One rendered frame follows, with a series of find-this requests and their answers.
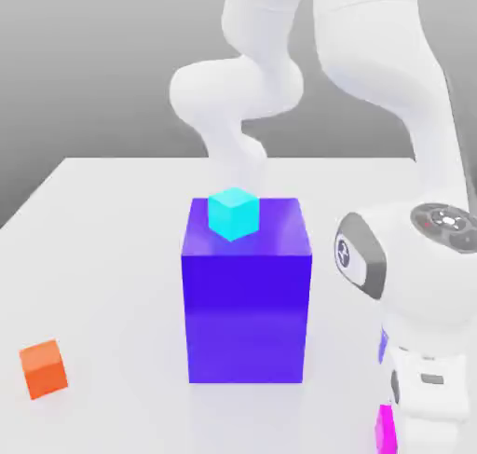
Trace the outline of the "small orange cube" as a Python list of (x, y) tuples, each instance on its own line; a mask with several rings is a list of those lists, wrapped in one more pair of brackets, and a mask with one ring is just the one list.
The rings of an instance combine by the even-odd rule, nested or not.
[(63, 359), (55, 339), (24, 348), (19, 356), (32, 400), (68, 387)]

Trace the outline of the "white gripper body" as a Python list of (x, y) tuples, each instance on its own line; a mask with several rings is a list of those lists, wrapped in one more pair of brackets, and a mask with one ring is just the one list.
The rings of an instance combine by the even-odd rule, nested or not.
[(398, 417), (398, 454), (457, 454), (466, 421)]

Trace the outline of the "small cyan cube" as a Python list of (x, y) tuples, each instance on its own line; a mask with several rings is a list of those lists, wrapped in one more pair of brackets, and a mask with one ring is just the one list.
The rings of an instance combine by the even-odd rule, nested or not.
[(237, 187), (208, 197), (209, 229), (227, 241), (235, 241), (259, 230), (260, 200)]

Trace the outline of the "small magenta cube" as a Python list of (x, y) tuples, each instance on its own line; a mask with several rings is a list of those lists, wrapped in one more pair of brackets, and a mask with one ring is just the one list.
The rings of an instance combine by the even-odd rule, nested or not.
[(397, 454), (397, 437), (391, 405), (381, 405), (375, 422), (375, 445), (377, 454)]

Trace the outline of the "large purple box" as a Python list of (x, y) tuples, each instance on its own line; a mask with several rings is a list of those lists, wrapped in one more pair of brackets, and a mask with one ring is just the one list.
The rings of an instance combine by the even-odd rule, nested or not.
[(261, 199), (260, 228), (236, 241), (212, 232), (193, 199), (182, 280), (192, 383), (303, 380), (312, 251), (297, 199)]

